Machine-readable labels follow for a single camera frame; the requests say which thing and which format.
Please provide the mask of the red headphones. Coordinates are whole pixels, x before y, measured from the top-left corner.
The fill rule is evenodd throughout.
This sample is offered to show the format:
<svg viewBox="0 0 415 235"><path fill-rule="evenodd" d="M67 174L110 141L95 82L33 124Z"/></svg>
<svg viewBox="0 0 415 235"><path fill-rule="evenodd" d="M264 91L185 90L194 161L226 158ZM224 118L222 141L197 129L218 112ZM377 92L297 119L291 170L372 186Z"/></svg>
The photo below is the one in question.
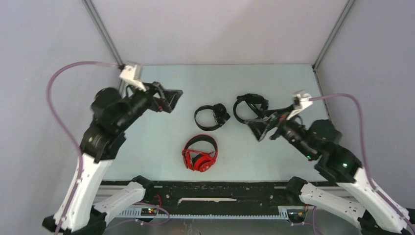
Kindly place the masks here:
<svg viewBox="0 0 415 235"><path fill-rule="evenodd" d="M212 145L213 151L203 152L199 150L190 149L190 147L197 142L207 142ZM192 171L203 173L210 169L218 157L218 144L216 140L205 134L200 134L192 137L184 146L182 150L182 158L184 166Z"/></svg>

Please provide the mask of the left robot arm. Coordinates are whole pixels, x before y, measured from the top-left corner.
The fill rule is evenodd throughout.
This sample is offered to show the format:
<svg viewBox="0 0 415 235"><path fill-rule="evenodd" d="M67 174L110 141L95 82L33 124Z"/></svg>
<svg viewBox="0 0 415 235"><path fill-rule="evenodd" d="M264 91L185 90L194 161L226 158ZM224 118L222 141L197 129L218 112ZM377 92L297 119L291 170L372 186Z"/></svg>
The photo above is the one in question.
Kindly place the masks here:
<svg viewBox="0 0 415 235"><path fill-rule="evenodd" d="M132 180L128 185L95 203L102 179L126 141L125 131L145 111L171 113L182 90L168 90L160 83L145 83L144 90L132 85L131 95L122 96L112 87L100 90L91 105L92 122L77 145L80 157L59 210L45 217L42 226L62 235L101 235L122 211L137 202L149 204L155 191L149 180Z"/></svg>

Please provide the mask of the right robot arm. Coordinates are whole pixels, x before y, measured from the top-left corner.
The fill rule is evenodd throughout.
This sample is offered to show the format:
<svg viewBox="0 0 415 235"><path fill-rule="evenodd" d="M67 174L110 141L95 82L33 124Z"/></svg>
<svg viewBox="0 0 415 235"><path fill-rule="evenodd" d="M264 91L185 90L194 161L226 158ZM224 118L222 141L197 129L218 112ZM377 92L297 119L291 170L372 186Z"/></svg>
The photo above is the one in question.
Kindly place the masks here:
<svg viewBox="0 0 415 235"><path fill-rule="evenodd" d="M358 228L364 235L411 235L415 232L415 211L393 201L370 177L368 169L348 149L339 144L341 133L331 121L319 119L309 128L296 122L291 109L272 110L263 119L245 122L257 140L270 130L286 139L329 182L353 196L346 200L326 192L310 182L293 177L285 190L285 200L300 201L330 212Z"/></svg>

